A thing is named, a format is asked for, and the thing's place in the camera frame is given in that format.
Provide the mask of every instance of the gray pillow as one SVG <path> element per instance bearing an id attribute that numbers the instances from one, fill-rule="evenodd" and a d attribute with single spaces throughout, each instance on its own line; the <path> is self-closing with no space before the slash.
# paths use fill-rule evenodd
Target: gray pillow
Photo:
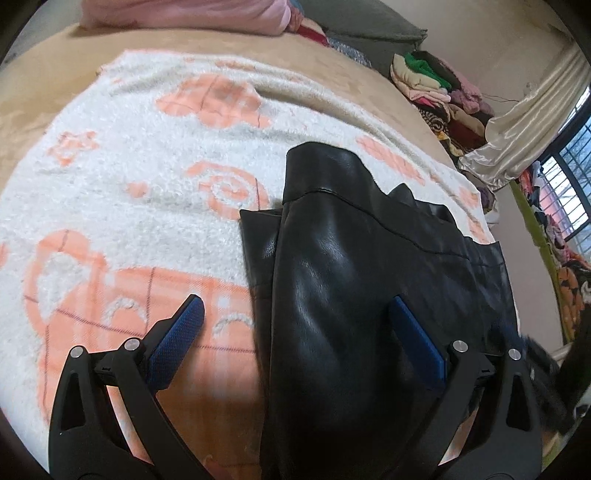
<path id="1" fill-rule="evenodd" d="M 365 53 L 374 68 L 389 78 L 395 53 L 413 51 L 427 38 L 379 0 L 299 0 L 306 17 L 322 27 L 328 37 Z"/>

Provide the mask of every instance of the textured blue grip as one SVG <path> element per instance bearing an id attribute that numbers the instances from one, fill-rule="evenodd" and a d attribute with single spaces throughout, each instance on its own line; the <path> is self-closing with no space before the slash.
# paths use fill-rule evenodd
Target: textured blue grip
<path id="1" fill-rule="evenodd" d="M 445 360 L 402 298 L 392 299 L 389 316 L 404 352 L 425 386 L 430 390 L 443 391 L 446 384 Z"/>
<path id="2" fill-rule="evenodd" d="M 204 317 L 203 302 L 199 297 L 195 297 L 148 360 L 146 383 L 151 392 L 168 388 L 189 347 L 200 332 Z"/>

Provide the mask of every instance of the white curtain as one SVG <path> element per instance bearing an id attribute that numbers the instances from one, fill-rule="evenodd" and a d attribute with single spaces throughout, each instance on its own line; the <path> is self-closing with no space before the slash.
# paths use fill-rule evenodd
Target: white curtain
<path id="1" fill-rule="evenodd" d="M 590 83 L 589 62 L 573 42 L 557 56 L 536 90 L 489 121 L 488 143 L 462 157 L 460 168 L 492 190 L 504 187 L 550 145 Z"/>

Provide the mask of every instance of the tan blanket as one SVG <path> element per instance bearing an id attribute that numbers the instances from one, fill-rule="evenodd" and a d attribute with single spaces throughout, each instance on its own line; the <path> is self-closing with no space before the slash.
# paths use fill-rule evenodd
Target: tan blanket
<path id="1" fill-rule="evenodd" d="M 101 65 L 113 61 L 126 48 L 235 54 L 301 73 L 357 103 L 453 168 L 418 111 L 389 81 L 299 35 L 268 38 L 205 30 L 112 29 L 89 33 L 72 26 L 0 72 L 0 189 L 53 118 L 94 81 Z"/>

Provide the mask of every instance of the white fuzzy blanket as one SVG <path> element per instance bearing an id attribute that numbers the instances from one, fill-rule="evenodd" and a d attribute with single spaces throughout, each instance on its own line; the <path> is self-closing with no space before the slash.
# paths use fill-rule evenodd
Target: white fuzzy blanket
<path id="1" fill-rule="evenodd" d="M 57 116 L 0 197 L 0 407 L 42 464 L 69 349 L 117 348 L 197 293 L 204 333 L 158 398 L 200 458 L 256 472 L 238 210 L 280 204 L 285 155 L 306 141 L 352 150 L 383 191 L 407 183 L 464 235 L 493 241 L 461 174 L 318 83 L 237 57 L 126 52 Z"/>

